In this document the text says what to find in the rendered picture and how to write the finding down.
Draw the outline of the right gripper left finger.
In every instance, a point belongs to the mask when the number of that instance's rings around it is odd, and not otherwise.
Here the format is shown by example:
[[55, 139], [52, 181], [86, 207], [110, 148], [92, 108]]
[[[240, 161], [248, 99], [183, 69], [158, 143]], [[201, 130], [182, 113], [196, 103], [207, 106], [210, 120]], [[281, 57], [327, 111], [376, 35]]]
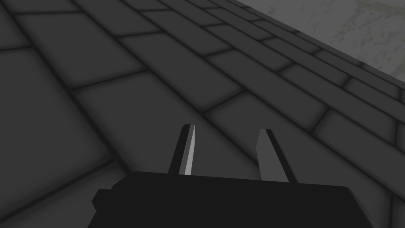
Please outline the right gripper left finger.
[[195, 125], [182, 126], [168, 174], [191, 175], [195, 148]]

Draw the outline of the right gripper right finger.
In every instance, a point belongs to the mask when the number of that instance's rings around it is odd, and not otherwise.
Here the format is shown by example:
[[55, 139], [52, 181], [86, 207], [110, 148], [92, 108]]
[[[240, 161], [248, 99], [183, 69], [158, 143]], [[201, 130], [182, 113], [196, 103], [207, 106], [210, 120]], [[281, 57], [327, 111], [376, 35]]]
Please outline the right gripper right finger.
[[256, 154], [261, 180], [297, 183], [290, 164], [272, 130], [261, 129], [259, 131]]

